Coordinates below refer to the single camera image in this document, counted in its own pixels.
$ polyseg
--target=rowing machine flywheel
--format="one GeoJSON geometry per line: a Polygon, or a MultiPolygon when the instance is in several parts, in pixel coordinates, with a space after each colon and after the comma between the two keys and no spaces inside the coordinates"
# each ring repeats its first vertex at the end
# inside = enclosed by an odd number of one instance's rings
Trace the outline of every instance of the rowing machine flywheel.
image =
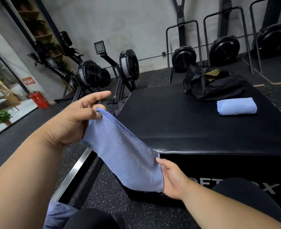
{"type": "MultiPolygon", "coordinates": [[[[281,54],[281,24],[274,24],[261,29],[257,35],[259,53],[262,59],[281,54]]],[[[256,42],[252,44],[252,55],[257,55],[256,42]]]]}
{"type": "Polygon", "coordinates": [[[105,88],[111,82],[110,73],[105,68],[101,68],[101,80],[100,80],[100,87],[105,88]]]}
{"type": "Polygon", "coordinates": [[[131,78],[132,80],[137,80],[139,77],[139,65],[137,57],[132,49],[125,50],[120,53],[119,63],[121,73],[126,76],[126,78],[131,78]]]}
{"type": "Polygon", "coordinates": [[[172,65],[177,72],[186,72],[189,65],[196,65],[197,54],[191,46],[182,46],[174,51],[172,65]]]}
{"type": "Polygon", "coordinates": [[[72,88],[74,91],[77,91],[77,89],[78,89],[78,84],[77,84],[77,82],[76,82],[74,79],[70,79],[69,84],[70,84],[71,88],[72,88]]]}
{"type": "Polygon", "coordinates": [[[97,88],[100,86],[101,69],[92,60],[87,60],[78,66],[77,79],[80,85],[97,88]]]}
{"type": "Polygon", "coordinates": [[[213,66],[222,66],[233,62],[240,50],[240,43],[235,36],[216,39],[209,49],[209,59],[213,66]]]}

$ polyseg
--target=blue towel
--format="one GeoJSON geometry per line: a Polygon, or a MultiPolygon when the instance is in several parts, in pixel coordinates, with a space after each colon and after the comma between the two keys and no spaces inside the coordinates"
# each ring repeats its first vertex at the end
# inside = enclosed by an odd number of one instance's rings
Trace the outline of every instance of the blue towel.
{"type": "Polygon", "coordinates": [[[136,191],[161,192],[164,188],[159,153],[146,146],[112,114],[101,108],[99,120],[89,120],[82,144],[102,158],[121,183],[136,191]]]}
{"type": "Polygon", "coordinates": [[[72,206],[51,201],[48,205],[43,229],[62,229],[70,217],[73,216],[77,211],[78,210],[72,206]]]}
{"type": "Polygon", "coordinates": [[[217,109],[220,115],[254,114],[257,106],[253,98],[238,98],[217,101],[217,109]]]}

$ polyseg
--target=finger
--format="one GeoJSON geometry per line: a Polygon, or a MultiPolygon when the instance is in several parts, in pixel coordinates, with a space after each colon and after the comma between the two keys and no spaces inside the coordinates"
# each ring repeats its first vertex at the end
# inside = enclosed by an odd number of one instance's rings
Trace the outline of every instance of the finger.
{"type": "Polygon", "coordinates": [[[80,108],[71,111],[71,119],[74,122],[85,120],[98,120],[102,117],[101,113],[96,112],[92,108],[80,108]]]}
{"type": "Polygon", "coordinates": [[[80,102],[82,103],[87,103],[87,104],[93,104],[95,103],[96,101],[98,100],[102,100],[104,98],[107,98],[108,96],[110,96],[112,93],[110,91],[104,91],[104,92],[95,92],[95,93],[92,93],[92,94],[89,94],[83,98],[81,98],[80,102]]]}
{"type": "Polygon", "coordinates": [[[161,158],[156,158],[155,159],[158,164],[165,166],[167,169],[173,168],[176,164],[167,160],[167,159],[161,159],[161,158]]]}
{"type": "Polygon", "coordinates": [[[102,108],[103,110],[106,110],[105,106],[103,104],[94,104],[92,109],[96,110],[98,108],[102,108]]]}

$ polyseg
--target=red sign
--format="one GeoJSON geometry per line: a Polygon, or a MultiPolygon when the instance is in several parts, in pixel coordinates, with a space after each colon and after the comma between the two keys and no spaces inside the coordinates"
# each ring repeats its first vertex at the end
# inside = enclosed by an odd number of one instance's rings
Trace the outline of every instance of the red sign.
{"type": "Polygon", "coordinates": [[[31,77],[26,77],[22,79],[26,85],[35,84],[35,81],[31,77]]]}

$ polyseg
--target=wall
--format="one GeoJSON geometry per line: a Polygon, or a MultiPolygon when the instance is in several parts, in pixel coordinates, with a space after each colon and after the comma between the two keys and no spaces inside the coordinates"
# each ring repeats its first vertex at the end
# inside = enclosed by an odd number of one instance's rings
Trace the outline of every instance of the wall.
{"type": "Polygon", "coordinates": [[[8,12],[0,3],[0,55],[8,63],[18,77],[33,76],[43,88],[39,90],[35,84],[29,89],[42,91],[48,95],[49,102],[61,98],[65,89],[60,78],[51,70],[38,64],[27,55],[34,52],[31,45],[16,26],[8,12]]]}
{"type": "MultiPolygon", "coordinates": [[[[96,55],[93,43],[104,40],[108,55],[119,61],[124,49],[133,49],[138,59],[160,55],[166,51],[165,31],[177,22],[171,0],[42,0],[60,31],[66,30],[73,46],[84,54],[84,59],[92,59],[101,67],[109,64],[96,55]]],[[[252,33],[249,5],[255,0],[232,0],[233,6],[240,5],[245,12],[248,33],[252,33]]],[[[254,6],[257,30],[262,24],[267,2],[254,6]]],[[[185,20],[199,22],[201,44],[205,43],[203,19],[206,15],[219,11],[219,0],[186,0],[185,20]]],[[[208,42],[217,38],[218,17],[207,19],[208,42]]],[[[243,35],[239,11],[230,15],[229,35],[243,35]]],[[[197,46],[196,28],[191,23],[186,27],[188,45],[197,46]]],[[[169,30],[170,51],[179,47],[177,28],[169,30]]],[[[244,39],[240,39],[241,53],[246,51],[244,39]]],[[[206,59],[205,47],[202,47],[206,59]]],[[[167,60],[155,57],[139,62],[140,71],[167,67],[167,60]]]]}

